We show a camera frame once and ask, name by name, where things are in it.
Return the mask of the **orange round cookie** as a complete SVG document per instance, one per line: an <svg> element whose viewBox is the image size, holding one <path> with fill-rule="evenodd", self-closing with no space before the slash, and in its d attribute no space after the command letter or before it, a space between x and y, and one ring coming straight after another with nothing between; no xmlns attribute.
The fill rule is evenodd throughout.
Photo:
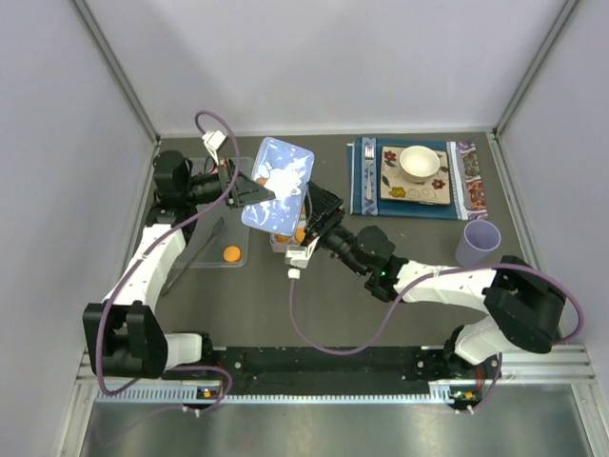
<svg viewBox="0 0 609 457"><path fill-rule="evenodd" d="M305 238L305 229L304 228L297 228L296 233L295 233L295 239L298 243L302 243L302 241Z"/></svg>

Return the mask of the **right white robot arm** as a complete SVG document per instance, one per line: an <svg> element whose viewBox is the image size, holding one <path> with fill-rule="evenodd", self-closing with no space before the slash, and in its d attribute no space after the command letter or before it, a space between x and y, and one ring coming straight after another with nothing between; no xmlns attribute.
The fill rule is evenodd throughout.
<svg viewBox="0 0 609 457"><path fill-rule="evenodd" d="M395 255L395 244L377 226L353 233L342 224L343 201L314 183L307 186L304 246L323 248L382 302L429 302L483 313L459 326L444 343L431 378L463 377L489 358L512 349L546 354L558 341L566 296L522 259L504 256L490 268L430 266Z"/></svg>

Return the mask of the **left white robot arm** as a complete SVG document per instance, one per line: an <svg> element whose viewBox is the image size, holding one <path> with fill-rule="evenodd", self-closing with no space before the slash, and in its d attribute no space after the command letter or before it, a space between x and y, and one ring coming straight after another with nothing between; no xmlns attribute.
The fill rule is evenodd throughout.
<svg viewBox="0 0 609 457"><path fill-rule="evenodd" d="M274 199L273 191L243 174L235 159L222 159L207 173L177 150L153 161L154 201L140 246L118 284L83 313L88 355L98 378L160 377L184 366L195 377L215 369L216 356L204 333L166 334L154 309L169 273L196 228L197 209L224 203L240 209Z"/></svg>

